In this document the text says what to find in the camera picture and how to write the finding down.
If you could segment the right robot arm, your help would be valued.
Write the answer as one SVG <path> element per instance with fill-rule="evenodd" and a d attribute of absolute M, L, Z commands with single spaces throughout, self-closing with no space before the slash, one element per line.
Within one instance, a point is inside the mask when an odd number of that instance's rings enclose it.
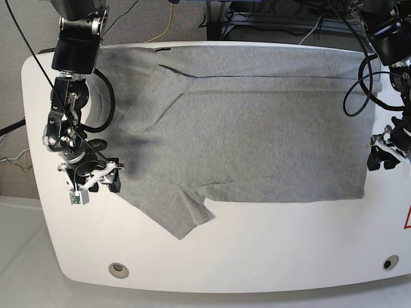
<path fill-rule="evenodd" d="M 107 147 L 104 140 L 86 139 L 88 133 L 101 133 L 108 128 L 116 107 L 112 85 L 96 68 L 109 7 L 105 1 L 52 1 L 51 4 L 60 14 L 60 33 L 52 61 L 52 68 L 60 74 L 51 90 L 44 144 L 64 159 L 62 171 L 66 172 L 67 182 L 75 193 L 80 189 L 96 192 L 99 184 L 118 193 L 122 166 L 118 158 L 102 156 L 101 151 Z M 81 122 L 82 108 L 89 101 L 85 78 L 92 74 L 109 91 L 109 114 L 97 127 Z"/>

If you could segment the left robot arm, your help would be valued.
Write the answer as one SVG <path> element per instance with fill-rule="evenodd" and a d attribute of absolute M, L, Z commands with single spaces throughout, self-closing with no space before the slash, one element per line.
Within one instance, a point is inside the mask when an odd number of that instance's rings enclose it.
<path fill-rule="evenodd" d="M 362 27 L 375 54 L 364 59 L 358 69 L 359 85 L 370 100 L 384 110 L 400 112 L 393 117 L 383 133 L 373 135 L 369 143 L 371 152 L 367 160 L 369 171 L 381 165 L 386 170 L 399 163 L 410 163 L 410 1 L 349 1 L 349 11 Z M 370 94 L 365 85 L 365 66 L 374 59 L 389 68 L 392 88 L 400 93 L 403 105 L 387 105 Z"/>

